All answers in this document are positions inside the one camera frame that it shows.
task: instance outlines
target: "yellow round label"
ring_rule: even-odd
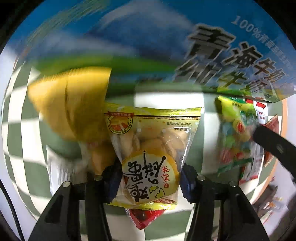
[[[110,131],[120,135],[127,133],[133,125],[133,118],[130,116],[110,116],[107,121]]]
[[[132,153],[122,162],[126,188],[136,204],[161,199],[178,188],[175,160],[160,149]]]

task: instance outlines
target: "red snack wrapper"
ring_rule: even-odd
[[[272,117],[271,120],[265,124],[265,126],[268,129],[272,130],[273,132],[279,134],[279,119],[278,119],[278,115],[275,115],[274,117]],[[270,152],[265,151],[263,165],[264,166],[267,166],[272,161],[273,157],[274,156]]]
[[[135,226],[141,230],[162,215],[164,211],[165,210],[126,209],[126,214],[130,217]]]

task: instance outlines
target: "yellow snack package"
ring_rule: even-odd
[[[106,103],[104,117],[123,171],[111,205],[172,209],[201,108],[166,110]]]
[[[61,137],[103,142],[108,139],[103,107],[110,73],[110,68],[87,67],[44,77],[29,85],[29,99]]]

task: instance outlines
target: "checkered tablecloth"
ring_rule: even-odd
[[[2,104],[1,122],[4,157],[12,183],[28,211],[37,220],[50,198],[49,175],[47,172],[46,147],[66,158],[81,158],[78,143],[63,140],[53,133],[35,111],[28,98],[27,86],[43,75],[27,63],[17,63],[5,92]],[[237,180],[238,169],[223,173],[217,179],[213,174],[217,168],[215,146],[217,139],[218,115],[215,112],[214,98],[211,94],[181,94],[179,98],[172,94],[135,94],[107,101],[134,106],[155,108],[204,107],[200,124],[187,157],[187,164],[193,165],[213,180],[228,182]],[[265,115],[271,118],[282,116],[282,105],[276,103],[266,108]],[[261,191],[269,176],[275,159],[263,168],[260,178],[244,187],[247,197],[252,200]],[[189,230],[193,204],[189,204],[180,191],[179,204],[175,210],[166,211],[144,230],[138,230],[126,216],[123,208],[105,206],[107,220],[114,240],[184,240]],[[82,232],[85,218],[81,216]]]

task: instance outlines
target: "black cable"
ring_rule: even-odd
[[[18,233],[19,233],[19,235],[20,235],[20,240],[21,240],[21,241],[25,241],[24,235],[23,235],[23,233],[22,233],[22,228],[20,227],[20,222],[19,222],[19,220],[18,220],[18,218],[17,218],[17,213],[16,213],[16,211],[15,211],[15,208],[14,208],[12,202],[11,202],[11,199],[10,199],[10,197],[9,197],[9,195],[8,195],[8,193],[7,193],[7,191],[6,191],[5,187],[4,187],[4,185],[3,185],[2,181],[1,181],[1,179],[0,179],[0,188],[1,188],[1,190],[2,190],[2,192],[3,192],[3,194],[4,194],[4,196],[6,197],[6,200],[7,200],[7,202],[8,202],[8,205],[9,205],[10,210],[11,210],[11,212],[12,212],[12,216],[13,216],[13,219],[15,220],[15,225],[16,225],[16,227],[17,227],[17,231],[18,231]]]

